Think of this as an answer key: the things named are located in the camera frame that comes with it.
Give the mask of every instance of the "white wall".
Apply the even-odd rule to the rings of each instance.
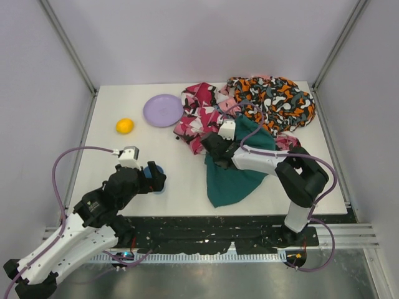
[[[34,250],[45,226],[56,224],[52,163],[79,143],[91,96],[37,1],[2,0],[0,19],[2,266]],[[57,176],[62,194],[71,169],[68,157]],[[1,269],[0,292],[8,283]]]
[[[356,0],[50,0],[95,85],[313,82]]]
[[[319,92],[353,203],[399,283],[399,1],[370,1]]]

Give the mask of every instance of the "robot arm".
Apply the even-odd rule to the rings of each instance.
[[[134,237],[133,228],[123,216],[117,216],[137,194],[163,189],[166,176],[155,162],[148,162],[151,178],[140,167],[138,148],[132,146],[114,151],[119,164],[102,187],[85,194],[66,219],[61,238],[46,254],[22,273],[16,292],[21,299],[49,298],[66,276],[99,252],[118,243],[126,244]],[[13,279],[57,236],[58,228],[41,246],[20,260],[9,260],[4,269]]]
[[[316,197],[323,191],[329,177],[320,165],[311,159],[280,157],[277,154],[308,154],[302,147],[288,151],[268,151],[246,146],[244,151],[231,137],[209,133],[201,140],[213,161],[224,169],[255,170],[277,176],[291,204],[284,220],[284,234],[288,238],[302,232]],[[263,155],[252,151],[271,154]]]

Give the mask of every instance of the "lemon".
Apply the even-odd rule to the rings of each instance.
[[[120,134],[127,134],[133,130],[135,123],[129,118],[122,118],[117,122],[117,132]]]

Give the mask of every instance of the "white tabletop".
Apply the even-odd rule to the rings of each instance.
[[[296,82],[306,92],[307,82]],[[217,87],[223,83],[212,83]],[[121,212],[125,216],[247,216],[287,214],[290,200],[279,180],[267,176],[262,184],[241,202],[214,208],[206,195],[206,166],[204,156],[194,156],[188,146],[176,140],[173,126],[155,128],[143,118],[145,102],[160,93],[180,97],[185,87],[193,84],[151,84],[102,86],[95,104],[86,145],[123,149],[135,145],[140,149],[139,161],[155,161],[167,176],[165,191],[160,194],[137,195]],[[121,118],[131,118],[134,130],[127,135],[115,131]],[[331,164],[323,132],[316,117],[305,128],[294,134],[312,155]],[[80,162],[70,207],[82,196],[101,186],[102,181],[115,172],[118,160],[106,152],[85,150]],[[339,187],[319,203],[316,214],[346,214],[344,199]]]

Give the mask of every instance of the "patterned fabric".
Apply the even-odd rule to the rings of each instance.
[[[299,139],[289,132],[279,133],[275,139],[276,148],[281,151],[292,150],[295,146],[300,146]]]
[[[201,137],[209,132],[217,133],[223,122],[223,116],[213,107],[216,105],[215,94],[215,86],[201,83],[186,88],[181,95],[186,115],[173,132],[188,144],[194,154],[205,154]]]
[[[225,85],[218,91],[218,98],[216,102],[222,112],[230,114],[231,116],[237,116],[241,114],[241,107],[234,107],[229,112],[227,112],[231,107],[237,105],[236,100],[229,94],[230,88]]]
[[[263,127],[273,137],[281,131],[306,126],[315,117],[313,96],[286,78],[232,77],[227,85],[234,88],[238,103],[249,100],[261,108],[266,118]],[[261,114],[249,105],[244,106],[244,114],[257,123],[262,120]]]

